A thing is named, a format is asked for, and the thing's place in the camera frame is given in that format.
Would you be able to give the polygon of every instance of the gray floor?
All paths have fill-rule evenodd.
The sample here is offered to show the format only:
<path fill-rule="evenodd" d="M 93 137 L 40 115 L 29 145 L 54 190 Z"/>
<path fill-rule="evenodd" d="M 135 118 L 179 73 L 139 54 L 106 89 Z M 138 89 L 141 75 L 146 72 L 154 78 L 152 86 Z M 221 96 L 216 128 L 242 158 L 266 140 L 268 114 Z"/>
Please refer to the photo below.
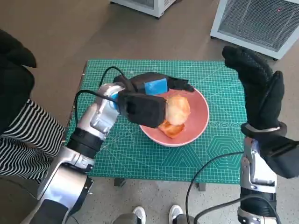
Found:
<path fill-rule="evenodd" d="M 185 0 L 156 20 L 151 16 L 109 5 L 106 0 L 10 0 L 1 3 L 0 27 L 31 49 L 38 60 L 32 70 L 36 85 L 32 97 L 66 123 L 84 63 L 89 58 L 222 60 L 225 42 L 210 40 L 217 0 Z M 285 74 L 286 93 L 281 120 L 288 136 L 299 139 L 299 43 L 274 64 Z M 93 195 L 76 214 L 81 224 L 109 223 L 117 215 L 142 205 L 148 223 L 165 224 L 173 203 L 184 207 L 188 184 L 129 180 L 122 188 L 95 178 Z M 299 179 L 279 179 L 278 212 L 282 222 L 297 223 Z M 17 224 L 35 201 L 9 183 L 0 184 L 0 223 Z M 208 185 L 205 193 L 193 189 L 191 214 L 237 198 L 236 185 Z M 200 223 L 238 223 L 236 206 L 206 215 Z"/>

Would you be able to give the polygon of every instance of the white sneaker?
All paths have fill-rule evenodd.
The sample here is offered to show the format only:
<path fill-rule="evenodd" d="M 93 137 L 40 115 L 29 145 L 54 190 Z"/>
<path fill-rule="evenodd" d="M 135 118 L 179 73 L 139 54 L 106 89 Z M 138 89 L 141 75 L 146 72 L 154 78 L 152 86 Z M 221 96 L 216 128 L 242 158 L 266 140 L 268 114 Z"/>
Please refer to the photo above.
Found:
<path fill-rule="evenodd" d="M 179 205 L 173 205 L 169 211 L 169 224 L 172 224 L 173 220 L 181 214 L 183 214 L 182 208 Z"/>
<path fill-rule="evenodd" d="M 145 215 L 145 210 L 144 210 L 143 207 L 141 207 L 141 206 L 136 207 L 133 210 L 133 213 L 135 215 L 137 215 L 138 218 L 141 219 L 141 224 L 145 224 L 145 217 L 146 217 L 146 215 Z"/>

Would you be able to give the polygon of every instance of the green cutting mat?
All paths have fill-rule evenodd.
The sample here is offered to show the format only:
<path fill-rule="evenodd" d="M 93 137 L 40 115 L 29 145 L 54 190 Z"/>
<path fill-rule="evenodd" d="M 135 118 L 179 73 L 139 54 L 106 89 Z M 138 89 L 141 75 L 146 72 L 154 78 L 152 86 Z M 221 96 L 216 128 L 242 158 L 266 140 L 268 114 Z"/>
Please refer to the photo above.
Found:
<path fill-rule="evenodd" d="M 154 143 L 138 125 L 120 116 L 96 157 L 91 176 L 190 181 L 211 158 L 242 151 L 240 124 L 246 121 L 243 89 L 237 73 L 226 68 L 223 62 L 89 60 L 81 89 L 96 91 L 104 70 L 109 66 L 119 67 L 129 78 L 156 71 L 188 79 L 205 96 L 210 120 L 196 141 L 171 148 Z M 116 75 L 119 75 L 117 71 L 109 71 L 104 82 L 112 82 Z M 79 98 L 79 117 L 93 100 L 94 97 L 88 94 Z M 74 127 L 72 119 L 69 134 Z M 238 155 L 216 160 L 197 181 L 239 183 L 240 158 Z"/>

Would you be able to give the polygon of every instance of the black cable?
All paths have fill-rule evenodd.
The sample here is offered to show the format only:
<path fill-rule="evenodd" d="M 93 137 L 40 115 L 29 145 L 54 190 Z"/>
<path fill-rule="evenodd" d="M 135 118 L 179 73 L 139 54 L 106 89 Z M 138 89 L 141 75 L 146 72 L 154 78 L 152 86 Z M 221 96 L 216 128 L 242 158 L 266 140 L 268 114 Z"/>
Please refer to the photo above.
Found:
<path fill-rule="evenodd" d="M 207 167 L 207 165 L 209 165 L 211 162 L 215 161 L 216 159 L 222 158 L 222 157 L 226 157 L 226 156 L 230 156 L 230 155 L 238 155 L 238 154 L 243 154 L 244 152 L 236 152 L 236 153 L 227 153 L 227 154 L 223 154 L 223 155 L 218 155 L 216 157 L 214 157 L 213 159 L 211 159 L 209 162 L 207 162 L 193 177 L 193 179 L 191 180 L 191 183 L 189 185 L 188 191 L 187 191 L 187 195 L 186 195 L 186 201 L 185 201 L 185 206 L 186 206 L 186 218 L 187 218 L 187 223 L 190 224 L 190 219 L 189 219 L 189 210 L 188 210 L 188 200 L 189 200 L 189 194 L 190 194 L 190 190 L 192 185 L 194 184 L 197 176 L 200 174 L 200 172 Z"/>
<path fill-rule="evenodd" d="M 20 188 L 22 188 L 24 191 L 26 191 L 28 194 L 30 194 L 30 196 L 31 197 L 33 197 L 34 199 L 36 199 L 36 197 L 26 188 L 26 187 L 24 187 L 23 185 L 21 185 L 20 183 L 17 183 L 17 182 L 15 182 L 15 181 L 12 181 L 12 180 L 9 180 L 9 179 L 7 179 L 7 178 L 3 178 L 3 177 L 0 177 L 0 180 L 4 180 L 4 181 L 7 181 L 7 182 L 10 182 L 10 183 L 12 183 L 12 184 L 14 184 L 14 185 L 17 185 L 17 186 L 19 186 Z"/>
<path fill-rule="evenodd" d="M 71 217 L 76 221 L 77 224 L 79 224 L 78 220 L 73 215 L 71 215 Z"/>
<path fill-rule="evenodd" d="M 264 197 L 262 196 L 259 196 L 259 195 L 247 195 L 247 196 L 244 196 L 244 197 L 240 197 L 238 199 L 235 199 L 233 201 L 230 201 L 230 202 L 226 202 L 226 203 L 223 203 L 223 204 L 218 204 L 216 206 L 213 206 L 211 208 L 208 208 L 208 209 L 205 209 L 203 210 L 202 212 L 198 213 L 195 218 L 194 218 L 194 224 L 197 224 L 197 221 L 200 217 L 202 217 L 203 215 L 211 212 L 211 211 L 214 211 L 214 210 L 217 210 L 217 209 L 222 209 L 226 206 L 230 206 L 232 204 L 236 204 L 238 202 L 242 202 L 242 201 L 245 201 L 247 199 L 250 199 L 250 198 L 259 198 L 259 199 L 262 199 L 263 201 L 265 201 L 272 209 L 274 215 L 275 215 L 275 218 L 276 218 L 276 221 L 277 221 L 277 224 L 281 224 L 281 221 L 280 221 L 280 218 L 279 218 L 279 215 L 278 213 L 276 212 L 275 208 L 273 208 L 273 206 L 271 205 L 271 203 Z"/>
<path fill-rule="evenodd" d="M 89 93 L 89 94 L 92 94 L 94 96 L 97 96 L 97 97 L 100 97 L 102 99 L 106 99 L 106 100 L 109 100 L 109 101 L 112 101 L 114 103 L 117 104 L 117 102 L 110 98 L 110 97 L 107 97 L 103 94 L 100 94 L 100 93 L 97 93 L 97 92 L 94 92 L 92 90 L 80 90 L 79 92 L 76 93 L 76 96 L 75 96 L 75 100 L 74 100 L 74 115 L 75 115 L 75 122 L 76 122 L 76 125 L 78 124 L 78 98 L 79 96 L 82 94 L 82 93 Z"/>
<path fill-rule="evenodd" d="M 121 73 L 121 75 L 122 75 L 126 80 L 128 80 L 127 77 L 125 76 L 125 74 L 122 72 L 122 70 L 120 70 L 119 68 L 117 68 L 117 67 L 115 67 L 115 66 L 111 66 L 111 67 L 108 67 L 108 68 L 104 71 L 104 73 L 103 73 L 103 75 L 102 75 L 102 78 L 101 78 L 101 81 L 100 81 L 100 84 L 99 84 L 99 87 L 102 86 L 103 81 L 104 81 L 104 78 L 105 78 L 107 72 L 108 72 L 110 69 L 118 70 L 118 71 Z"/>
<path fill-rule="evenodd" d="M 24 187 L 23 185 L 21 185 L 20 183 L 17 183 L 17 182 L 15 182 L 15 181 L 12 181 L 12 180 L 9 180 L 9 179 L 7 179 L 7 178 L 2 178 L 2 177 L 0 177 L 0 180 L 4 180 L 4 181 L 7 181 L 7 182 L 10 182 L 10 183 L 12 183 L 12 184 L 14 184 L 14 185 L 17 185 L 17 186 L 19 186 L 21 189 L 23 189 L 24 191 L 26 191 L 28 194 L 30 194 L 30 196 L 31 197 L 33 197 L 34 199 L 36 199 L 36 197 L 26 188 L 26 187 Z M 79 222 L 78 222 L 78 220 L 73 216 L 73 215 L 71 215 L 71 217 L 76 221 L 76 223 L 77 224 L 79 224 Z"/>

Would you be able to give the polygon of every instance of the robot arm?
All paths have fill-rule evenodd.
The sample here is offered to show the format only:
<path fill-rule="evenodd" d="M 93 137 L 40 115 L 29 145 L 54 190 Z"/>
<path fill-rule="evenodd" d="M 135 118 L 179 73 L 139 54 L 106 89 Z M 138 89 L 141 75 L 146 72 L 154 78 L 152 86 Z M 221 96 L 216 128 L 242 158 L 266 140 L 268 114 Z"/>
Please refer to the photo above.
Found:
<path fill-rule="evenodd" d="M 272 72 L 268 64 L 244 48 L 225 47 L 225 65 L 238 72 L 244 87 L 247 123 L 241 160 L 241 197 L 258 195 L 276 209 L 277 175 L 299 175 L 298 143 L 286 137 L 286 125 L 278 121 L 284 95 L 282 72 Z M 241 202 L 238 220 L 242 224 L 276 224 L 273 210 L 259 198 Z"/>
<path fill-rule="evenodd" d="M 117 104 L 97 97 L 88 107 L 39 186 L 37 206 L 21 224 L 64 224 L 81 208 L 93 184 L 86 173 L 93 169 L 95 155 L 118 115 L 140 125 L 159 126 L 165 118 L 166 101 L 154 95 L 170 88 L 194 90 L 186 80 L 158 73 L 141 74 L 131 80 L 118 77 L 115 83 L 101 86 L 98 93 L 115 99 Z"/>

